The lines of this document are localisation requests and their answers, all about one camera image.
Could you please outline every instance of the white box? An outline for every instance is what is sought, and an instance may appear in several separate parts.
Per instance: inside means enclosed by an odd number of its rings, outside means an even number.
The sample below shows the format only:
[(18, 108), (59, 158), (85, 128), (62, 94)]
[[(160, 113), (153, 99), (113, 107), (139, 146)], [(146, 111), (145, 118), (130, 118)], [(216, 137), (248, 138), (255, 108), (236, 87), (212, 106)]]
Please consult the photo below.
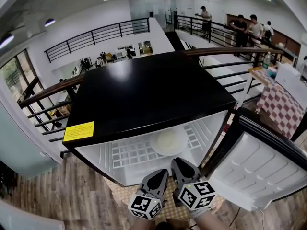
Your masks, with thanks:
[(300, 77), (300, 73), (291, 65), (280, 63), (275, 80), (306, 110), (307, 87), (300, 81)]

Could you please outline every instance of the red checkered cloth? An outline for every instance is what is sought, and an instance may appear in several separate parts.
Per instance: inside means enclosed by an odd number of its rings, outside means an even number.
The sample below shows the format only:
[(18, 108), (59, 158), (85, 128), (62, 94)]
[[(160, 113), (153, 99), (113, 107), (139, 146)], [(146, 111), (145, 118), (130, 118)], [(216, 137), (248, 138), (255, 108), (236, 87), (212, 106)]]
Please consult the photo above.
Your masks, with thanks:
[(263, 69), (254, 73), (269, 84), (263, 89), (257, 109), (262, 108), (282, 134), (290, 139), (302, 121), (305, 110), (282, 86), (267, 76), (266, 71)]

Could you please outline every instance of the shelf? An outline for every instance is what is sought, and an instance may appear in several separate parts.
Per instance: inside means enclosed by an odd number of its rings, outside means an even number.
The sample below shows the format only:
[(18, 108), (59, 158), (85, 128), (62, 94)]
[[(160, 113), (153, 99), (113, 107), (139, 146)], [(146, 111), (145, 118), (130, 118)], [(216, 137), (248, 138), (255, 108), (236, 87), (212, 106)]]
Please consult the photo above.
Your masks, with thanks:
[[(183, 151), (201, 148), (189, 124), (184, 126), (189, 137), (187, 147)], [(112, 142), (113, 169), (130, 165), (144, 163), (152, 160), (164, 158), (165, 156), (156, 153), (149, 142), (149, 135)]]

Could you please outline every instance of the black fridge top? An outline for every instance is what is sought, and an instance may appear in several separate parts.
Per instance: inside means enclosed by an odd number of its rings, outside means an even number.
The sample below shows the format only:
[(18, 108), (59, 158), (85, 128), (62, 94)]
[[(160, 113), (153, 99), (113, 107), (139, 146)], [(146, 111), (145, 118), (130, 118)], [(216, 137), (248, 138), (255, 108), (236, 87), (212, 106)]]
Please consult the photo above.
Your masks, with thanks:
[(94, 135), (67, 148), (128, 138), (233, 108), (236, 100), (184, 53), (126, 60), (87, 72), (67, 127), (94, 121)]

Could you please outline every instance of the mini fridge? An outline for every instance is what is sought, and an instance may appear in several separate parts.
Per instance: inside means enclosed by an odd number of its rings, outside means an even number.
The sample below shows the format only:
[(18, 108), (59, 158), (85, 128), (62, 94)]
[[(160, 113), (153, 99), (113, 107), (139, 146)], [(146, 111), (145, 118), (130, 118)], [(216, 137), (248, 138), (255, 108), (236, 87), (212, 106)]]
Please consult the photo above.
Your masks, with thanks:
[[(94, 170), (121, 185), (140, 184), (182, 157), (200, 166), (209, 155), (236, 100), (182, 52), (122, 61), (87, 72), (67, 129), (94, 122), (93, 135), (63, 142)], [(154, 151), (157, 132), (181, 129), (183, 151)]]
[[(140, 184), (163, 168), (171, 176), (171, 161), (181, 157), (198, 166), (222, 197), (246, 210), (263, 209), (307, 185), (306, 154), (240, 109), (203, 166), (235, 104), (182, 52), (123, 61), (85, 74), (67, 129), (91, 122), (94, 128), (63, 145), (121, 186)], [(156, 152), (153, 137), (177, 129), (177, 145), (187, 139), (183, 150), (173, 156)]]

